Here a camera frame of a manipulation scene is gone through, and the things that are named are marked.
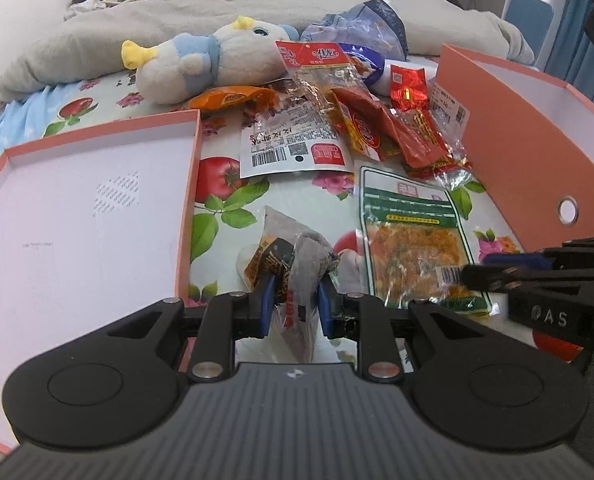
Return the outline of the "white barcode meat snack packet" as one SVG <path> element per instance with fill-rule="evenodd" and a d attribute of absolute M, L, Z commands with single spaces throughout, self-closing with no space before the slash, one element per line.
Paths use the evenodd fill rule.
<path fill-rule="evenodd" d="M 246 119 L 239 144 L 243 178 L 300 171 L 353 169 L 345 141 L 295 82 L 271 82 L 274 101 Z"/>

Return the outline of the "grey pastry snack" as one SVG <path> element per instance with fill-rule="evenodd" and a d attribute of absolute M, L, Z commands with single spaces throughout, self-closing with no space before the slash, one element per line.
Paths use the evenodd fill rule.
<path fill-rule="evenodd" d="M 322 234 L 270 206 L 265 207 L 258 244 L 237 255 L 236 271 L 248 288 L 254 288 L 265 272 L 277 276 L 271 327 L 299 362 L 313 359 L 318 330 L 314 296 L 338 261 Z"/>

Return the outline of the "red top clear tofu packet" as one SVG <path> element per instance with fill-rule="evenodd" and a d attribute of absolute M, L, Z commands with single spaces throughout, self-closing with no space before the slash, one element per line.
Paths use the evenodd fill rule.
<path fill-rule="evenodd" d="M 275 44 L 297 88 L 339 133 L 346 133 L 334 89 L 369 92 L 346 52 L 333 42 L 277 40 Z"/>

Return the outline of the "grey duvet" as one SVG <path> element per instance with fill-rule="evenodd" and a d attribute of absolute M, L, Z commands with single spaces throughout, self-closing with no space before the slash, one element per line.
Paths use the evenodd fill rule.
<path fill-rule="evenodd" d="M 116 73 L 120 46 L 145 47 L 190 32 L 208 35 L 240 15 L 304 30 L 327 14 L 369 0 L 141 0 L 81 14 L 29 47 L 0 77 L 0 112 L 9 102 L 55 84 Z M 530 64 L 534 54 L 520 30 L 491 12 L 462 10 L 446 0 L 387 0 L 403 22 L 413 54 L 437 55 L 453 44 Z"/>

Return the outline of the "orange box lid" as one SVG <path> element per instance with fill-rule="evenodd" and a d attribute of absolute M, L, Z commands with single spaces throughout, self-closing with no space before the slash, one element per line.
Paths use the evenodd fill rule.
<path fill-rule="evenodd" d="M 189 285 L 195 110 L 76 129 L 0 155 L 2 408 L 26 360 Z"/>

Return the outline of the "blue curtain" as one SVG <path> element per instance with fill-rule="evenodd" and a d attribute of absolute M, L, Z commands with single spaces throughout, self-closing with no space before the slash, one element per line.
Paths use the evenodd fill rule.
<path fill-rule="evenodd" d="M 544 72 L 568 82 L 594 103 L 594 44 L 584 31 L 592 0 L 566 0 Z"/>

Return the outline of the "long red snack packet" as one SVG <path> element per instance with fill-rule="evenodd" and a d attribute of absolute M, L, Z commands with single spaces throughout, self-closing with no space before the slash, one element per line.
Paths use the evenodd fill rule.
<path fill-rule="evenodd" d="M 403 157 L 413 169 L 431 166 L 448 155 L 441 144 L 434 144 L 391 114 L 385 105 L 359 88 L 334 87 L 327 95 L 335 105 L 335 125 L 347 136 L 352 150 L 381 162 L 387 148 Z"/>

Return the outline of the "translucent blue tissue bag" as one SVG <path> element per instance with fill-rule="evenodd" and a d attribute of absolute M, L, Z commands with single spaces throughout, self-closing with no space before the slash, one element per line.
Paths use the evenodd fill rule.
<path fill-rule="evenodd" d="M 335 42 L 367 47 L 386 60 L 406 61 L 409 56 L 407 31 L 388 0 L 367 0 L 351 9 L 326 14 L 300 35 L 306 42 Z"/>

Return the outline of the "white blue plush duck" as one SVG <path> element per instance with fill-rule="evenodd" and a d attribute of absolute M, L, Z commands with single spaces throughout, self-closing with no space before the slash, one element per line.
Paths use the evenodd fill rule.
<path fill-rule="evenodd" d="M 207 36 L 181 32 L 149 48 L 126 40 L 120 56 L 126 69 L 136 73 L 143 98 L 166 105 L 210 88 L 257 87 L 280 78 L 285 66 L 277 44 L 298 39 L 294 27 L 241 15 Z"/>

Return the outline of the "red foil tea packet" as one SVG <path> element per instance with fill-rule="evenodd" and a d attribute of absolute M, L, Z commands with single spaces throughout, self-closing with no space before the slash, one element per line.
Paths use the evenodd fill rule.
<path fill-rule="evenodd" d="M 396 110 L 427 110 L 429 104 L 426 74 L 423 68 L 391 66 L 390 100 Z"/>

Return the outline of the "blue white snack bag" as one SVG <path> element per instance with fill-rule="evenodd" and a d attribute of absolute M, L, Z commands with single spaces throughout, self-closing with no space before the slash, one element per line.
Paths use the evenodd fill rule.
<path fill-rule="evenodd" d="M 364 84 L 378 96 L 389 93 L 389 75 L 386 73 L 386 60 L 377 51 L 356 44 L 339 44 L 350 62 L 355 66 Z"/>

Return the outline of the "green pickled vegetable packet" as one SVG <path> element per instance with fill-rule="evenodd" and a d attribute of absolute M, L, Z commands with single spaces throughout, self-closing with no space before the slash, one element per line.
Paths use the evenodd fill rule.
<path fill-rule="evenodd" d="M 491 311 L 489 297 L 458 277 L 474 258 L 446 190 L 373 166 L 358 168 L 357 183 L 372 295 L 391 309 L 428 300 L 462 314 Z"/>

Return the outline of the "floral bed sheet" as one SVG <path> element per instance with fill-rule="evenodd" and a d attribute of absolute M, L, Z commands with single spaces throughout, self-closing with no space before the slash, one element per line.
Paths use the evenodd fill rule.
<path fill-rule="evenodd" d="M 146 102 L 126 72 L 46 89 L 0 114 L 0 155 L 58 133 L 166 113 L 171 108 Z M 257 245 L 268 206 L 320 232 L 340 252 L 345 269 L 363 268 L 353 249 L 360 219 L 352 175 L 306 171 L 239 180 L 245 119 L 244 110 L 232 108 L 201 122 L 189 285 L 181 296 L 191 307 L 242 287 L 237 255 Z"/>

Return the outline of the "brown strips snack packet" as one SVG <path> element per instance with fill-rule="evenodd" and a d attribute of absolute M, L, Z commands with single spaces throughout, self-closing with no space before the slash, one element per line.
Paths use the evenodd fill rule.
<path fill-rule="evenodd" d="M 433 182 L 449 191 L 454 191 L 472 177 L 472 165 L 468 162 L 465 148 L 446 130 L 442 115 L 429 110 L 407 110 L 400 114 L 402 122 L 418 133 L 427 144 L 444 148 L 446 154 L 423 168 L 405 167 L 410 177 Z"/>

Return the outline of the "orange open storage box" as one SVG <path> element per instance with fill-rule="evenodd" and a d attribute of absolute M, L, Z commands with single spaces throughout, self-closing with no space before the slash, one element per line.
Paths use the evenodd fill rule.
<path fill-rule="evenodd" d="M 436 78 L 466 112 L 476 178 L 533 252 L 594 236 L 594 103 L 514 62 L 443 47 Z"/>

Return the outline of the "orange snack packet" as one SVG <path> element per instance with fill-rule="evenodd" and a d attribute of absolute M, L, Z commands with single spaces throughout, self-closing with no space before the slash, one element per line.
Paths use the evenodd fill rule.
<path fill-rule="evenodd" d="M 226 110 L 233 106 L 253 103 L 254 110 L 261 110 L 271 105 L 275 100 L 275 96 L 276 92 L 274 90 L 265 87 L 216 87 L 190 99 L 187 107 L 190 110 L 199 110 L 201 113 L 208 114 Z"/>

